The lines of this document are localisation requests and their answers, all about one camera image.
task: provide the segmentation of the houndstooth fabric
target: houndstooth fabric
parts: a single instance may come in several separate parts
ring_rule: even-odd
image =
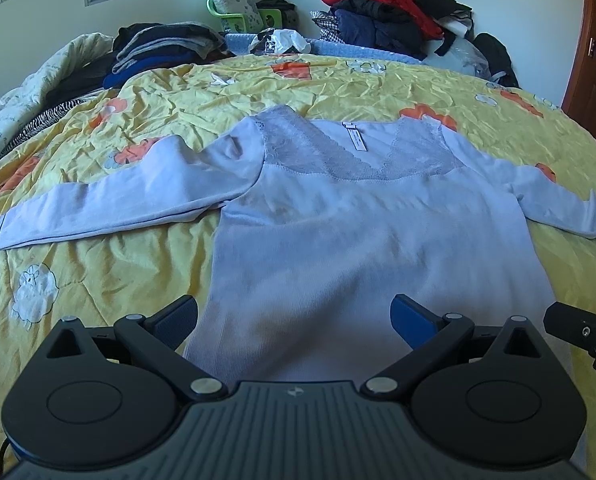
[[[331,12],[312,10],[312,21],[320,27],[320,39],[333,43],[345,43],[342,40],[338,20]]]

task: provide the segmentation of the white quilt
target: white quilt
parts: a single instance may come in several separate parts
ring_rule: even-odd
[[[43,107],[47,92],[74,70],[104,56],[114,39],[101,33],[83,34],[51,56],[21,86],[0,98],[0,152]]]

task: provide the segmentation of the navy blue garment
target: navy blue garment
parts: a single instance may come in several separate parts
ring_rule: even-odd
[[[336,11],[336,17],[340,35],[345,43],[376,48],[374,20],[343,9]]]
[[[413,23],[381,23],[344,9],[335,12],[343,41],[355,46],[378,48],[423,60],[423,37]]]
[[[174,57],[174,56],[186,56],[191,51],[186,46],[181,45],[169,45],[169,46],[160,46],[155,50],[147,50],[140,54],[134,54],[132,59],[134,61],[142,61],[143,59],[147,59],[150,57]]]
[[[381,23],[374,20],[374,27],[376,48],[396,54],[407,54],[421,61],[427,57],[427,54],[422,52],[422,31],[415,23]]]
[[[194,63],[199,59],[198,54],[189,52],[184,56],[155,56],[140,60],[131,65],[127,70],[117,74],[109,74],[103,81],[104,88],[122,88],[133,76],[153,70],[155,68],[171,68],[173,66]]]

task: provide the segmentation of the zebra striped fabric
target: zebra striped fabric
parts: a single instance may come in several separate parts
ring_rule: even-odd
[[[0,159],[5,155],[11,153],[15,147],[20,146],[26,140],[33,138],[36,134],[42,132],[44,129],[49,128],[56,124],[60,119],[65,117],[69,110],[73,107],[85,103],[85,99],[74,99],[59,104],[55,108],[50,108],[42,112],[38,117],[27,124],[22,130],[20,130],[13,139],[9,142],[5,149],[0,153]]]

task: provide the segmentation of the shirt sleeve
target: shirt sleeve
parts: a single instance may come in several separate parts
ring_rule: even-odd
[[[491,184],[502,186],[518,199],[525,217],[585,238],[596,238],[596,194],[583,201],[552,182],[533,166],[517,166],[477,150],[468,139],[444,126],[444,141],[454,155]]]
[[[264,153],[251,118],[199,153],[179,136],[164,137],[132,166],[13,207],[0,217],[0,250],[193,221],[251,188]]]

